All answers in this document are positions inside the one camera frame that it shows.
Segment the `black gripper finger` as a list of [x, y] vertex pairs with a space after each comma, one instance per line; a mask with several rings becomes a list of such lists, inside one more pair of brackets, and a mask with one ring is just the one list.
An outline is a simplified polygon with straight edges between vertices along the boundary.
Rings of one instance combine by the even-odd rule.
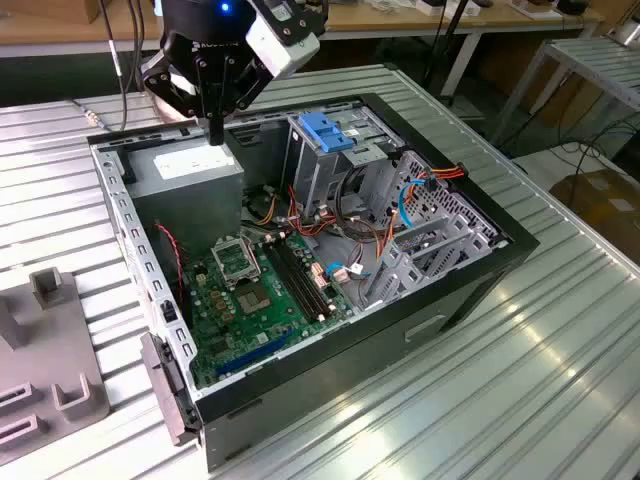
[[246, 110], [273, 80], [267, 67], [255, 56], [242, 65], [239, 59], [227, 55], [215, 110], [215, 144], [224, 142], [224, 120], [237, 110]]
[[209, 80], [212, 65], [204, 54], [194, 49], [183, 54], [159, 51], [141, 67], [144, 86], [187, 118], [197, 119], [210, 145], [215, 145], [216, 100], [211, 93], [215, 83]]

